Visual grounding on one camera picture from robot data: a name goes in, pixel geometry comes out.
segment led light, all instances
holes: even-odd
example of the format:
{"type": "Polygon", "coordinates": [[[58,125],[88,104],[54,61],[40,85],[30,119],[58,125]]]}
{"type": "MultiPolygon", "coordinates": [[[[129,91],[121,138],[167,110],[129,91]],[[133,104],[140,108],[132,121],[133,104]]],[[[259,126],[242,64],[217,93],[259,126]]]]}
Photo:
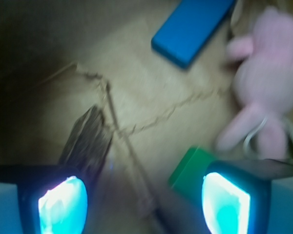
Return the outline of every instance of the led light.
{"type": "Polygon", "coordinates": [[[204,177],[203,213],[212,234],[246,234],[250,200],[248,193],[219,173],[209,173],[204,177]]]}
{"type": "Polygon", "coordinates": [[[84,183],[69,177],[38,200],[41,234],[82,233],[87,206],[84,183]]]}

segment blue rectangular object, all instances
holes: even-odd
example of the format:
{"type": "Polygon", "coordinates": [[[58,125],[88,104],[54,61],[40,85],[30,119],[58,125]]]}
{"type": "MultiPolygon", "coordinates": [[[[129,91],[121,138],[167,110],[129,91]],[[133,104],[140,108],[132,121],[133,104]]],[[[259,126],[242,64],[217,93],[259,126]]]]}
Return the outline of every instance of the blue rectangular object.
{"type": "Polygon", "coordinates": [[[234,0],[183,0],[151,41],[152,48],[186,69],[234,0]]]}

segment pink stuffed animal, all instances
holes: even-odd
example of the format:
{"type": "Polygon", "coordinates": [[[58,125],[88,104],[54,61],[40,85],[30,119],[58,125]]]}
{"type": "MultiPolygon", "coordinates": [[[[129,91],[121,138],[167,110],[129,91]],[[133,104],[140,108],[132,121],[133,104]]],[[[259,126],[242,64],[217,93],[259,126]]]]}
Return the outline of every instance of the pink stuffed animal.
{"type": "Polygon", "coordinates": [[[288,146],[282,118],[293,108],[293,17],[267,7],[249,35],[233,39],[231,60],[244,60],[233,81],[243,109],[216,141],[216,150],[232,149],[260,124],[260,158],[285,158],[288,146]]]}

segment plush ear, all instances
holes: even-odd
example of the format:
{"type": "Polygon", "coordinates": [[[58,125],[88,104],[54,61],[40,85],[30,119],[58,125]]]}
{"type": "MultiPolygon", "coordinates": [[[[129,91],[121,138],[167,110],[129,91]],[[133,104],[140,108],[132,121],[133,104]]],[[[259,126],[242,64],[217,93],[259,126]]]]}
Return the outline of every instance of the plush ear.
{"type": "Polygon", "coordinates": [[[227,46],[227,56],[230,60],[243,60],[254,51],[253,39],[251,35],[238,37],[229,42],[227,46]]]}
{"type": "Polygon", "coordinates": [[[215,145],[216,151],[231,150],[250,131],[261,124],[264,118],[264,112],[256,104],[250,104],[244,107],[217,138],[215,145]]]}

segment green block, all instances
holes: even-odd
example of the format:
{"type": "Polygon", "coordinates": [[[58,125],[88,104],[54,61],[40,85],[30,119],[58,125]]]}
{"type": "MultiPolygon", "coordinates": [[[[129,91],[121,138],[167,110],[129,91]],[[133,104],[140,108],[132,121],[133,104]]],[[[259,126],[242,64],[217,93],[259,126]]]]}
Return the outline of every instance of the green block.
{"type": "Polygon", "coordinates": [[[203,177],[216,157],[199,147],[191,147],[170,176],[170,187],[181,195],[201,205],[203,177]]]}

